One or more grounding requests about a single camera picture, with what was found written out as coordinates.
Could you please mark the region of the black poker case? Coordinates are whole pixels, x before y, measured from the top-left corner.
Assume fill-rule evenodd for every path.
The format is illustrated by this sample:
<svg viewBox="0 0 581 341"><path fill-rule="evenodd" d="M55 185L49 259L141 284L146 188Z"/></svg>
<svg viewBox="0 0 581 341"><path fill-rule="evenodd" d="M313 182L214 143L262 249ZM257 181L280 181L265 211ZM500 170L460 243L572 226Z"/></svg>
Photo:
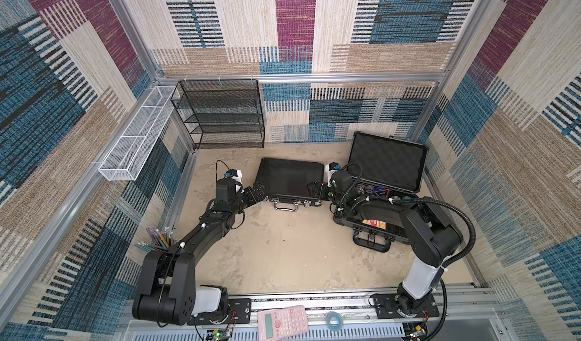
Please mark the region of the black poker case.
<svg viewBox="0 0 581 341"><path fill-rule="evenodd" d="M319 207L312 201L307 184L324 180L324 165L292 159L262 158L256 183L266 185L267 200L277 211L296 212L299 207Z"/></svg>

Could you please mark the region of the grey poker case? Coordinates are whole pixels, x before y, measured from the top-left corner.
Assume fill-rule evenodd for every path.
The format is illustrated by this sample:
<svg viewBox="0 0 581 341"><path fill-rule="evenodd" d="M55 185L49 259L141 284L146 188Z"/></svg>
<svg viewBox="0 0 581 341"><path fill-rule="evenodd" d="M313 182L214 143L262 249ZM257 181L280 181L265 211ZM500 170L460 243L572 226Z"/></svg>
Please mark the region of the grey poker case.
<svg viewBox="0 0 581 341"><path fill-rule="evenodd" d="M349 203L331 202L335 205L333 221L352 228L353 242L360 247L385 253L394 242L407 244L397 210L387 200L417 197L427 156L428 148L423 144L357 131L347 164L339 170L353 176L354 199ZM358 194L357 184L387 187L390 195ZM387 229L367 226L363 220L384 221Z"/></svg>

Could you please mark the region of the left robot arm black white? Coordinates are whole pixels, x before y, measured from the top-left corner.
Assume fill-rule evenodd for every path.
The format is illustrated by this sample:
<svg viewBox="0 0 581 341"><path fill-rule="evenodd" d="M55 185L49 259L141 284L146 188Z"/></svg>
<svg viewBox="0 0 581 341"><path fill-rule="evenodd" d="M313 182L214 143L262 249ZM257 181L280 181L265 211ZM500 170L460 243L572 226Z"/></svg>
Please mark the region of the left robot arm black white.
<svg viewBox="0 0 581 341"><path fill-rule="evenodd" d="M162 252L153 250L143 261L133 318L183 325L196 303L195 268L213 244L234 227L235 216L266 198L266 186L255 183L240 190L233 178L216 182L216 197L199 224L180 241Z"/></svg>

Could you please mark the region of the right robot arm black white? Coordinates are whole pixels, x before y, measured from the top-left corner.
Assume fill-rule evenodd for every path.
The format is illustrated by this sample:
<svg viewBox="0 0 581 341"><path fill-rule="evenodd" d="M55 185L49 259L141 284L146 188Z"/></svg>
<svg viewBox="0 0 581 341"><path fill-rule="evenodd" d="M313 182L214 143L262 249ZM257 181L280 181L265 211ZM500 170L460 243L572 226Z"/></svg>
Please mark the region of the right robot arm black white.
<svg viewBox="0 0 581 341"><path fill-rule="evenodd" d="M394 241L411 247L414 260L396 293L375 298L380 317L388 312L401 318L428 313L434 307L432 292L443 286L443 273L476 242L472 220L457 207L387 187L363 186L348 168L333 171L327 182L309 183L307 191L318 202L331 202L334 221L352 227L358 245L380 253Z"/></svg>

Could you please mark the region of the poker chips in case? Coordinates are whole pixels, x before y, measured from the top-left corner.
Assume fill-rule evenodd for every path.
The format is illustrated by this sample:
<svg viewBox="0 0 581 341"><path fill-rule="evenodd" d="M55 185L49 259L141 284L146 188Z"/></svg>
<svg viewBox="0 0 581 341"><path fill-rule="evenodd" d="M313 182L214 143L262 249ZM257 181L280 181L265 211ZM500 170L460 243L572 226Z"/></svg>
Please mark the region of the poker chips in case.
<svg viewBox="0 0 581 341"><path fill-rule="evenodd" d="M387 187L376 187L372 185L357 184L356 190L358 194L376 197L389 197L390 189Z"/></svg>

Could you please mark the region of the orange card deck box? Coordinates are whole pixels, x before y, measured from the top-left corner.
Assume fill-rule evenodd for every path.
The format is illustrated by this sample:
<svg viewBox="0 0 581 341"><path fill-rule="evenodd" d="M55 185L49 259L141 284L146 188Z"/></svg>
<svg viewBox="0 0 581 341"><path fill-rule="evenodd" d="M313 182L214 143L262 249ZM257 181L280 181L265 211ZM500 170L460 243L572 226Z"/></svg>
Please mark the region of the orange card deck box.
<svg viewBox="0 0 581 341"><path fill-rule="evenodd" d="M370 226L370 227L375 227L381 230L386 230L387 229L387 223L384 221L378 221L378 220L363 220L363 224Z"/></svg>

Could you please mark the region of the red pencil cup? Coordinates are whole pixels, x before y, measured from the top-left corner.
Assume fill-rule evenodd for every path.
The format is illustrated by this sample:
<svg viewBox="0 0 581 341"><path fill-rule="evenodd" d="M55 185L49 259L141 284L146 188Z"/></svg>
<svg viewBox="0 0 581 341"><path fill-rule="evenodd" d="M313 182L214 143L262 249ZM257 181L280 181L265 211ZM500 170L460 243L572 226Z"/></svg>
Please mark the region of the red pencil cup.
<svg viewBox="0 0 581 341"><path fill-rule="evenodd" d="M145 228L145 232L134 242L134 246L138 250L145 252L164 252L175 244L176 239L173 231L169 227L163 227L162 229L147 227Z"/></svg>

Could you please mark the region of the blue tape roll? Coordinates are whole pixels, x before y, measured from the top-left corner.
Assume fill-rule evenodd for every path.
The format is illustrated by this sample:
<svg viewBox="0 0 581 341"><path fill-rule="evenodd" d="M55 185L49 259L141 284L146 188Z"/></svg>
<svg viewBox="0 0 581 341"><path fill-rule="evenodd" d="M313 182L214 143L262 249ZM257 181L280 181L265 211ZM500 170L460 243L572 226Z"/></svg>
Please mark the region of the blue tape roll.
<svg viewBox="0 0 581 341"><path fill-rule="evenodd" d="M331 332L339 332L343 328L343 318L337 312L328 312L325 316L326 327Z"/></svg>

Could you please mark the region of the pink calculator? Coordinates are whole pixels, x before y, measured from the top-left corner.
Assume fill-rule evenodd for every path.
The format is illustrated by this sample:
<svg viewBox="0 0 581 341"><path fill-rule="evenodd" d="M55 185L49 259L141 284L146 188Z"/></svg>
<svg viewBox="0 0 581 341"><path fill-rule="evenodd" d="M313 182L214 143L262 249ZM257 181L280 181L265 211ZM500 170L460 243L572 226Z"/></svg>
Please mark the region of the pink calculator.
<svg viewBox="0 0 581 341"><path fill-rule="evenodd" d="M257 321L260 341L301 336L309 331L307 311L304 306L261 311L257 314Z"/></svg>

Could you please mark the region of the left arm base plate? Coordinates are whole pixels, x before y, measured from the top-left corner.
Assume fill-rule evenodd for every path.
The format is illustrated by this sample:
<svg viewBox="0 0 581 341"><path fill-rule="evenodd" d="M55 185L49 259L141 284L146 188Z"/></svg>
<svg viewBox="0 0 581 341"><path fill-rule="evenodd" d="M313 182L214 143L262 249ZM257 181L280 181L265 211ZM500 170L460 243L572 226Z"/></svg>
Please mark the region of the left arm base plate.
<svg viewBox="0 0 581 341"><path fill-rule="evenodd" d="M192 315L187 325L220 325L225 327L227 324L249 324L251 321L251 309L252 300L250 298L229 299L227 304L221 304L215 312Z"/></svg>

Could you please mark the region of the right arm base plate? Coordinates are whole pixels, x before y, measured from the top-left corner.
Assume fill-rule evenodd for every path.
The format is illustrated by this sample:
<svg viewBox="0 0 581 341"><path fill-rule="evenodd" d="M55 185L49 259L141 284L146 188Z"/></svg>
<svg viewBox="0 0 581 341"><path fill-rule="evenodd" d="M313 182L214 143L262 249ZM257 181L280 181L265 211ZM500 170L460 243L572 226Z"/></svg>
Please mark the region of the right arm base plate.
<svg viewBox="0 0 581 341"><path fill-rule="evenodd" d="M374 293L369 298L370 306L378 319L438 318L440 309L430 293L420 300L397 293Z"/></svg>

